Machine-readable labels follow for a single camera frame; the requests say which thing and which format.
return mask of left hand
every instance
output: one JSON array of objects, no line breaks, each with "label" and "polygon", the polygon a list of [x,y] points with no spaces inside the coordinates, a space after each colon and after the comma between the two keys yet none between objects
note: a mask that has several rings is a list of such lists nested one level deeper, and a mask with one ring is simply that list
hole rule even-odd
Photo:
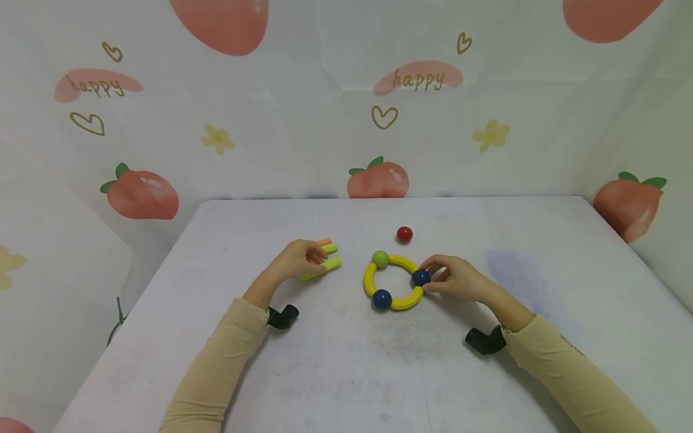
[{"label": "left hand", "polygon": [[326,258],[325,250],[315,242],[296,239],[286,245],[267,267],[266,272],[280,281],[298,278],[303,274],[324,274],[327,269],[320,263]]}]

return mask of fabric backdrop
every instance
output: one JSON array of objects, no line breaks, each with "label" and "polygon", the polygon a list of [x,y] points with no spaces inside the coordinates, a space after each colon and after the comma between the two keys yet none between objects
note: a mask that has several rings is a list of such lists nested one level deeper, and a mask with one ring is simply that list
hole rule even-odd
[{"label": "fabric backdrop", "polygon": [[0,427],[211,198],[582,195],[693,308],[691,40],[686,0],[3,2]]}]

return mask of beige sleeve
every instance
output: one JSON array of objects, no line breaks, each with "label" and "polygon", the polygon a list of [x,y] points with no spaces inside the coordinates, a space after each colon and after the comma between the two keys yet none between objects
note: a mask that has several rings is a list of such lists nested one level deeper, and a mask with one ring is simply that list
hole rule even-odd
[{"label": "beige sleeve", "polygon": [[630,398],[536,315],[520,332],[503,329],[518,365],[539,379],[582,433],[657,432]]},{"label": "beige sleeve", "polygon": [[240,372],[265,337],[269,313],[234,299],[178,385],[159,433],[219,433]]}]

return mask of black bracket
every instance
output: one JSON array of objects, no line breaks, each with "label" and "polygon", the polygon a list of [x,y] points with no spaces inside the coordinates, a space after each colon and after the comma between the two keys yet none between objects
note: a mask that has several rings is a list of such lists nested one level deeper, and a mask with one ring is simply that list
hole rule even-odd
[{"label": "black bracket", "polygon": [[490,335],[486,335],[477,328],[472,328],[467,333],[464,341],[482,355],[493,355],[505,347],[505,338],[500,325],[496,326]]},{"label": "black bracket", "polygon": [[270,319],[267,320],[267,324],[273,328],[277,329],[289,329],[293,325],[296,318],[299,316],[298,308],[289,304],[284,307],[284,311],[279,312],[274,308],[270,307]]}]

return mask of white table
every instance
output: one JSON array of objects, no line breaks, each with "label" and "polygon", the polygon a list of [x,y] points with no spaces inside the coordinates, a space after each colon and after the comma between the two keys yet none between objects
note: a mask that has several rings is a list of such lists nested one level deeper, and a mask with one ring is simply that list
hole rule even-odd
[{"label": "white table", "polygon": [[[398,245],[408,225],[413,241]],[[420,263],[463,256],[505,284],[601,367],[661,432],[689,432],[693,317],[578,197],[212,201],[190,225],[98,362],[57,433],[155,432],[234,297],[296,237],[332,237],[343,265],[285,283],[300,317],[249,363],[227,432],[555,432],[574,426],[506,350],[463,344],[491,313],[425,295],[371,309],[362,276],[384,249]],[[410,290],[388,267],[376,285]]]}]

